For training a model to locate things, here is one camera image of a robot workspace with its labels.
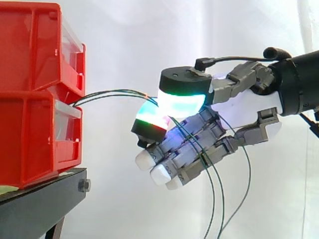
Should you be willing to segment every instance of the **white backdrop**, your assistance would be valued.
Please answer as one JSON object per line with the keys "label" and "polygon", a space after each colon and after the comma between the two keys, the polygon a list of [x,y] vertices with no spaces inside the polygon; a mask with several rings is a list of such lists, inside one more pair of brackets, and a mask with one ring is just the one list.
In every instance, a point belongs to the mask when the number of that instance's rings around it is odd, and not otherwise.
{"label": "white backdrop", "polygon": [[[316,0],[58,2],[87,45],[87,93],[131,88],[155,95],[163,68],[192,65],[197,57],[261,56],[268,46],[293,55],[319,48]],[[83,107],[82,166],[88,167],[92,189],[66,217],[63,239],[202,238],[211,210],[207,176],[168,191],[134,163],[140,149],[130,130],[141,104],[114,98]],[[222,239],[318,238],[318,140],[299,117],[282,121],[273,141],[247,148],[251,190]],[[246,188],[244,154],[225,158],[217,169],[228,218]],[[209,238],[215,238],[219,218],[217,210]]]}

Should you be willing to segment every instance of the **black table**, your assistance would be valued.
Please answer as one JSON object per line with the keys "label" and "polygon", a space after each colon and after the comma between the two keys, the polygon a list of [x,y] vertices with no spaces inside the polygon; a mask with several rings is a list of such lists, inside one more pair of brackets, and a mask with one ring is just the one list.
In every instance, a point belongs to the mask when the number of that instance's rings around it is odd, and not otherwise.
{"label": "black table", "polygon": [[0,239],[60,238],[64,216],[90,190],[86,168],[0,196]]}

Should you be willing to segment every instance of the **metal bolt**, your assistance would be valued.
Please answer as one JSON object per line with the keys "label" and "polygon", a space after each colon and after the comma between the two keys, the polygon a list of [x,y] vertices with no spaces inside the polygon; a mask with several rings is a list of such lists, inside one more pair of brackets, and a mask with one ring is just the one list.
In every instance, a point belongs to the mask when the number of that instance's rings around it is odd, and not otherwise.
{"label": "metal bolt", "polygon": [[81,179],[79,182],[79,191],[83,193],[90,192],[91,190],[91,180],[90,179]]}

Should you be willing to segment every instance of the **red plastic drawer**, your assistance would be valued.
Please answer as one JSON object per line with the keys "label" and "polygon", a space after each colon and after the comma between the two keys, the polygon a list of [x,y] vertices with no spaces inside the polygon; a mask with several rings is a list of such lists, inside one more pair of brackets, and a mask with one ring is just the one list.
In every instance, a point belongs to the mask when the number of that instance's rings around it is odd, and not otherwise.
{"label": "red plastic drawer", "polygon": [[71,103],[85,95],[85,46],[55,3],[0,1],[1,91],[50,91]]}
{"label": "red plastic drawer", "polygon": [[0,185],[24,188],[81,163],[80,109],[49,92],[6,92],[0,112]]}

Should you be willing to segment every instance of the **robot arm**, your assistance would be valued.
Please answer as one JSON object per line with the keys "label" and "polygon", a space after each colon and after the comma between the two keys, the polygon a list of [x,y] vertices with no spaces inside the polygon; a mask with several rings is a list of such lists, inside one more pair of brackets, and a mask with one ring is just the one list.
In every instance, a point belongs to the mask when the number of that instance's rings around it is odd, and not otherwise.
{"label": "robot arm", "polygon": [[[252,61],[240,64],[225,78],[211,79],[206,95],[206,105],[211,107],[203,107],[181,124],[215,164],[239,146],[268,141],[281,127],[278,114],[287,116],[313,109],[318,117],[318,66],[318,52],[284,59],[268,67]],[[210,77],[196,68],[187,71],[194,73],[192,77],[199,76],[202,82]],[[233,137],[225,136],[229,126],[223,119],[239,128]],[[166,184],[169,189],[184,186],[205,169],[189,141],[192,139],[185,139],[175,127],[163,141],[144,149],[136,157],[136,164],[141,170],[150,170],[158,185]],[[201,152],[196,143],[193,145]],[[206,166],[211,166],[205,157],[204,160]]]}

